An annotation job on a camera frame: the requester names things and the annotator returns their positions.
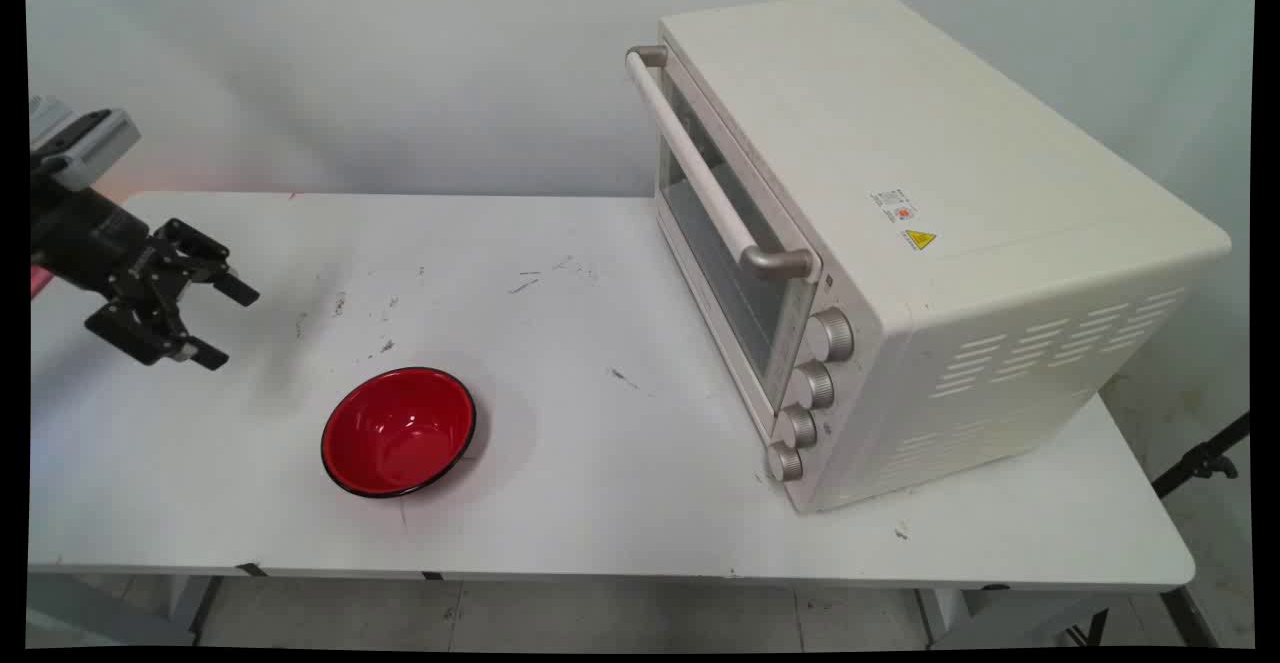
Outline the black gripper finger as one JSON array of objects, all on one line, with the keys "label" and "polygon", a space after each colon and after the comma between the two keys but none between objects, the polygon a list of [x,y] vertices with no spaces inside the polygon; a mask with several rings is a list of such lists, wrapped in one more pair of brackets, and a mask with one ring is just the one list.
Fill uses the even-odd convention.
[{"label": "black gripper finger", "polygon": [[188,276],[114,276],[106,303],[87,317],[84,326],[147,366],[173,358],[219,370],[229,356],[191,334],[180,317],[180,298],[189,285]]},{"label": "black gripper finger", "polygon": [[180,303],[192,285],[211,285],[234,303],[250,307],[260,298],[233,270],[229,250],[179,218],[148,236],[140,253],[140,279],[155,285],[160,300]]}]

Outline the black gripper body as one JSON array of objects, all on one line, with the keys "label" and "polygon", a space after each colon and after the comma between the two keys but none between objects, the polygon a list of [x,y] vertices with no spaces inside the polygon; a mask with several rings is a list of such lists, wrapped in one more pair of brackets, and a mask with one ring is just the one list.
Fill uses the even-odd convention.
[{"label": "black gripper body", "polygon": [[110,276],[148,239],[146,221],[96,189],[70,192],[50,177],[33,177],[29,193],[29,262],[82,291],[110,294]]}]

